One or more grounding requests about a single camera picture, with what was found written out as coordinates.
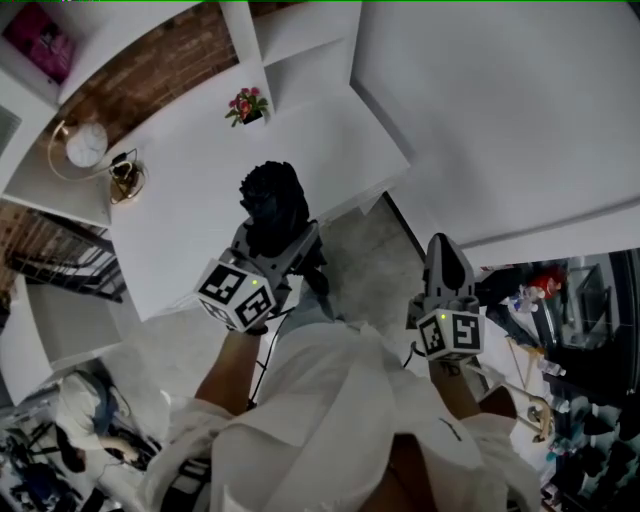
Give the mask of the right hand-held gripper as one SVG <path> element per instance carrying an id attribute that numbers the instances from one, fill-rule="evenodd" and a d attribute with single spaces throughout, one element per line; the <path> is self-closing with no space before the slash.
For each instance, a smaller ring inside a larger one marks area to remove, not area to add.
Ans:
<path id="1" fill-rule="evenodd" d="M 442 293 L 442 241 L 436 233 L 430 240 L 423 272 L 425 295 L 409 302 L 407 328 L 415 329 L 421 339 L 422 352 L 428 361 L 459 362 L 484 351 L 485 317 L 479 313 L 474 294 L 473 268 L 453 241 L 443 242 L 443 281 L 455 291 L 453 300 L 435 304 L 430 297 Z"/>

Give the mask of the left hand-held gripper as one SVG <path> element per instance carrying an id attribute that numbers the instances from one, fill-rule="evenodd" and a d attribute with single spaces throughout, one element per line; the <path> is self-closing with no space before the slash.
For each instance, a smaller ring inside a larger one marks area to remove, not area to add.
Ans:
<path id="1" fill-rule="evenodd" d="M 240 224 L 231 246 L 205 267 L 194 296 L 207 314 L 238 332 L 254 329 L 271 313 L 282 310 L 291 292 L 291 275 L 311 267 L 321 247 L 319 224 L 310 221 L 280 254 L 250 254 L 253 220 Z"/>

